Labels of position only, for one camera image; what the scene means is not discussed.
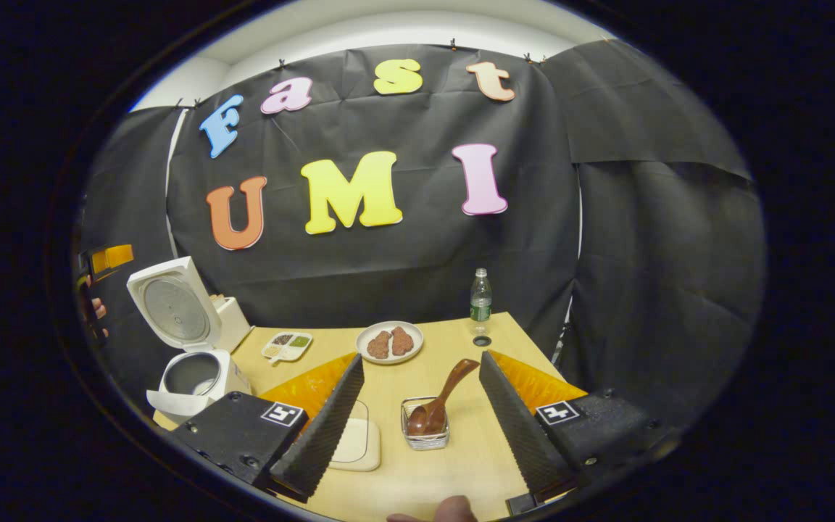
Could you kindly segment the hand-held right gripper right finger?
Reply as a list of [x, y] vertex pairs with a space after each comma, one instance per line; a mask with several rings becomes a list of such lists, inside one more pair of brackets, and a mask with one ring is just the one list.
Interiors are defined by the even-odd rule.
[[613, 389], [593, 394], [493, 350], [480, 380], [536, 501], [583, 496], [672, 450], [672, 429]]

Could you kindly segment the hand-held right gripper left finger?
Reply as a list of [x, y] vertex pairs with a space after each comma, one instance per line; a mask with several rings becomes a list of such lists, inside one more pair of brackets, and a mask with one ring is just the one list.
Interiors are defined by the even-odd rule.
[[233, 391], [173, 429], [200, 456], [261, 490], [307, 502], [364, 383], [350, 353], [292, 378], [266, 399]]

